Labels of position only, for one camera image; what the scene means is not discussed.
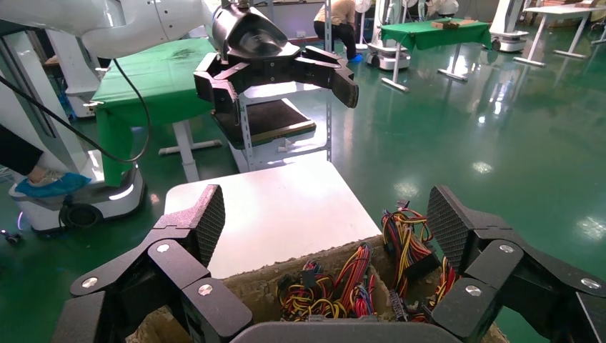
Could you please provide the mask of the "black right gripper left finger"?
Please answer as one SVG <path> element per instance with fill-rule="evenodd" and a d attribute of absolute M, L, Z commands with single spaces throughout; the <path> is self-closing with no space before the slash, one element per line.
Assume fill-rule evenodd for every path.
<path fill-rule="evenodd" d="M 252 313 L 208 269 L 225 219 L 222 188 L 209 185 L 136 247 L 79 277 L 70 288 L 70 341 L 124 342 L 162 307 L 195 342 L 232 341 Z"/>

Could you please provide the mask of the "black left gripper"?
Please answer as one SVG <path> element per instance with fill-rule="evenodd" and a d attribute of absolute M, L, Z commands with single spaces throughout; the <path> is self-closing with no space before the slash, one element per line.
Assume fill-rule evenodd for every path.
<path fill-rule="evenodd" d="M 239 114 L 239 93 L 252 86 L 290 81 L 329 89 L 348 108 L 358 104 L 359 86 L 347 60 L 314 46 L 301 50 L 253 7 L 217 9 L 212 38 L 219 53 L 206 54 L 194 83 L 198 97 L 217 114 Z"/>

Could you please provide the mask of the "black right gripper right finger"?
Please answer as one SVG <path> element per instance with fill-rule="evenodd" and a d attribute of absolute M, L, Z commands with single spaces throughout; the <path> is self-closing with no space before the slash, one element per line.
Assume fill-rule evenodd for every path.
<path fill-rule="evenodd" d="M 502 308 L 551 342 L 605 340 L 605 282 L 528 244 L 501 217 L 470 209 L 443 185 L 427 207 L 457 281 L 431 313 L 462 342 L 479 342 Z"/>

